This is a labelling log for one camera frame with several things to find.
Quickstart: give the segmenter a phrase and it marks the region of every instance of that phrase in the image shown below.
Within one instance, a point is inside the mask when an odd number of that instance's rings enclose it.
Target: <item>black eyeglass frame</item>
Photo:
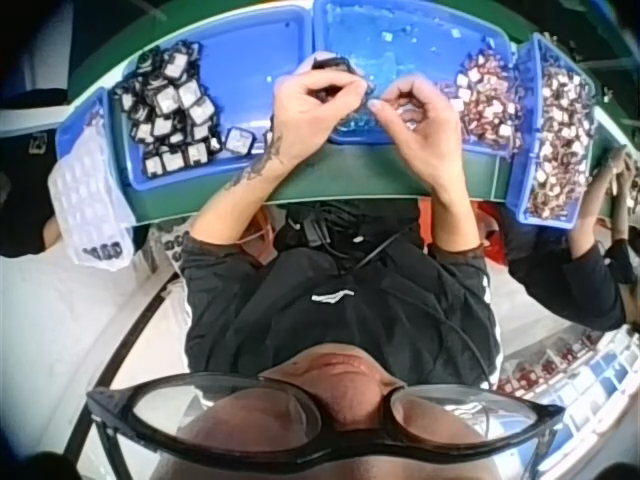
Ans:
[[[134,413],[138,401],[148,393],[172,386],[193,385],[186,381],[203,378],[255,381],[256,387],[264,385],[306,397],[320,417],[320,429],[307,443],[295,448],[238,453],[211,450],[182,441],[145,423]],[[538,439],[534,454],[522,476],[523,479],[529,479],[535,478],[537,467],[546,457],[555,438],[554,427],[562,420],[565,412],[564,407],[558,405],[542,405],[500,392],[465,387],[517,401],[535,413],[537,419],[512,435],[476,444],[452,446],[418,438],[398,422],[392,412],[392,400],[395,394],[407,388],[412,387],[398,387],[385,395],[382,403],[382,425],[379,428],[350,431],[336,430],[331,415],[311,393],[287,382],[262,377],[206,372],[179,374],[123,390],[96,388],[87,393],[87,406],[113,473],[119,480],[129,480],[132,477],[117,439],[118,434],[148,450],[161,451],[189,463],[236,472],[282,475],[300,473],[325,463],[372,455],[451,465],[489,458]]]

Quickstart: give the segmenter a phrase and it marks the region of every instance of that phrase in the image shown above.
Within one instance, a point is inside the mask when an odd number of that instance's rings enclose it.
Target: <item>workbench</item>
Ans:
[[[71,76],[69,94],[71,107],[79,104],[95,88],[112,87],[122,78],[124,65],[142,50],[166,40],[178,32],[228,15],[241,8],[269,8],[254,5],[252,0],[174,0],[159,10],[149,12],[113,37],[96,51]],[[311,0],[295,2],[306,7]],[[469,2],[441,0],[439,3],[456,8],[503,29],[512,42],[527,40],[537,28],[493,1]],[[597,112],[602,122],[596,132],[592,167],[596,167],[606,151],[620,143],[629,143],[629,127],[617,119],[625,114],[615,102],[601,105]],[[146,191],[137,191],[128,184],[122,138],[116,140],[123,190],[139,223],[148,223],[197,212],[231,175],[213,175],[186,180]],[[511,165],[497,156],[466,153],[465,173],[469,193],[474,199],[504,201]],[[404,167],[393,146],[338,146],[327,144],[314,157],[303,163],[274,193],[272,203],[313,199],[354,197],[415,197],[428,195],[428,189]],[[610,203],[603,207],[608,216]]]

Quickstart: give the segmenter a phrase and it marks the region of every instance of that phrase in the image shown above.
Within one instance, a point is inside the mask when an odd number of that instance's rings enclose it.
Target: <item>blue plastic tray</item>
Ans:
[[[349,58],[375,84],[374,96],[381,95],[395,78],[415,72],[436,83],[455,83],[464,60],[485,47],[488,39],[507,65],[512,59],[509,39],[499,28],[424,1],[316,0],[313,22],[316,50]],[[342,124],[332,141],[391,143],[368,112],[363,110],[357,117],[361,121]],[[464,147],[491,154],[508,150],[479,142]]]
[[[576,223],[580,211],[579,201],[569,206],[567,220],[543,220],[526,213],[529,196],[533,188],[538,152],[540,148],[539,130],[542,127],[542,54],[553,54],[560,60],[560,65],[567,70],[579,74],[595,93],[593,81],[564,52],[548,42],[542,35],[534,33],[529,42],[518,50],[516,68],[525,96],[520,101],[523,122],[521,124],[523,148],[514,155],[507,190],[506,204],[521,223],[544,225],[562,229],[571,229]],[[592,144],[586,152],[587,169],[591,166]]]
[[[82,134],[84,127],[89,122],[91,115],[96,110],[102,111],[104,118],[105,148],[109,156],[109,167],[112,175],[116,172],[115,155],[113,153],[112,117],[109,93],[104,88],[97,89],[84,102],[71,112],[56,130],[56,154],[58,160],[71,153],[71,149]]]
[[[168,48],[183,39],[202,44],[200,81],[220,108],[222,138],[228,128],[242,127],[256,134],[254,151],[264,148],[263,134],[273,113],[274,82],[292,73],[312,53],[309,12],[283,6],[241,13],[177,34],[160,46]],[[132,59],[125,75],[135,64]],[[207,165],[150,179],[143,172],[142,147],[129,137],[130,126],[128,119],[122,122],[129,178],[136,190],[240,170],[256,157],[234,157],[225,151]]]

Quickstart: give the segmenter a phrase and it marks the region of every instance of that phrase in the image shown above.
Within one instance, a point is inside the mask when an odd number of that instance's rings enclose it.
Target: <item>black jacket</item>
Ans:
[[[188,238],[190,369],[256,375],[314,345],[346,343],[409,384],[479,385],[466,336],[494,382],[502,355],[481,252],[432,247],[425,255],[399,239],[340,275],[331,256],[313,249],[261,267],[238,247]]]

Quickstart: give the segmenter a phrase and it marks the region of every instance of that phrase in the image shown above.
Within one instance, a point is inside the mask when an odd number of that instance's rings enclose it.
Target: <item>mouth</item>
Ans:
[[[323,370],[332,374],[357,373],[367,377],[380,379],[380,373],[369,362],[355,355],[327,353],[314,358],[304,373]]]

